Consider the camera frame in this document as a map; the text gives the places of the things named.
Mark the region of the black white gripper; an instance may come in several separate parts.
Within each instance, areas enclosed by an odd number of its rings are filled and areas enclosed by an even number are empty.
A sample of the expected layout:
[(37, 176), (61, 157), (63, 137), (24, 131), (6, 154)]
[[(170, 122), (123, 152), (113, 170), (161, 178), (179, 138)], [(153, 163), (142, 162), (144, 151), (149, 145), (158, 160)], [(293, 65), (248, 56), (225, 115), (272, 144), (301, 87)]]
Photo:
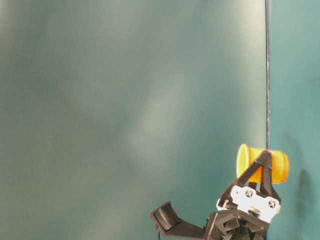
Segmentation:
[[(245, 186), (249, 178), (262, 167), (260, 193)], [(272, 185), (272, 154), (263, 150), (254, 162), (236, 178), (220, 196), (220, 200), (231, 200), (217, 207), (210, 214), (204, 231), (205, 240), (263, 240), (270, 223), (280, 212), (281, 200)]]

